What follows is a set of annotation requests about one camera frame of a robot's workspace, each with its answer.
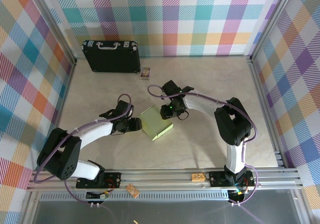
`table surface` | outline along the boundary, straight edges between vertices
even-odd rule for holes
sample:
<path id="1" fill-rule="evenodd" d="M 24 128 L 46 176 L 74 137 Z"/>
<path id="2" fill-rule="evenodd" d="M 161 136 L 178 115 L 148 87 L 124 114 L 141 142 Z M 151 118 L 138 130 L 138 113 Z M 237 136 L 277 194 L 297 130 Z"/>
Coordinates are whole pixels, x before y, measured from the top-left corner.
<path id="1" fill-rule="evenodd" d="M 277 166 L 245 57 L 166 57 L 141 58 L 142 67 L 151 67 L 149 81 L 139 74 L 94 73 L 81 59 L 63 108 L 60 128 L 74 130 L 113 109 L 122 93 L 132 97 L 133 117 L 165 102 L 147 92 L 147 86 L 162 86 L 173 80 L 179 87 L 191 86 L 219 100 L 237 97 L 258 129 L 258 137 L 248 143 L 246 161 L 256 167 Z M 203 168 L 223 167 L 226 143 L 221 139 L 214 118 L 189 110 L 184 121 L 171 119 L 173 129 L 155 141 L 141 130 L 118 136 L 102 137 L 80 152 L 82 160 L 92 160 L 106 169 Z"/>

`metal grate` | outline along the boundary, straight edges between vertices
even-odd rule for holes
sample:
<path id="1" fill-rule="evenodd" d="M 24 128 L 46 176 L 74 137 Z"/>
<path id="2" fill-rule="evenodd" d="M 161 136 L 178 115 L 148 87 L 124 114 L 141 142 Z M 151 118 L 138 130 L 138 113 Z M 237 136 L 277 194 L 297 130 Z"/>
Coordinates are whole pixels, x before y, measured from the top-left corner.
<path id="1" fill-rule="evenodd" d="M 85 199 L 86 192 L 75 191 L 76 197 Z M 113 192 L 107 200 L 225 200 L 228 199 L 227 190 L 201 190 L 201 191 L 141 191 L 140 195 L 134 197 L 126 190 Z M 40 201 L 53 200 L 74 200 L 66 191 L 61 192 L 44 192 Z"/>

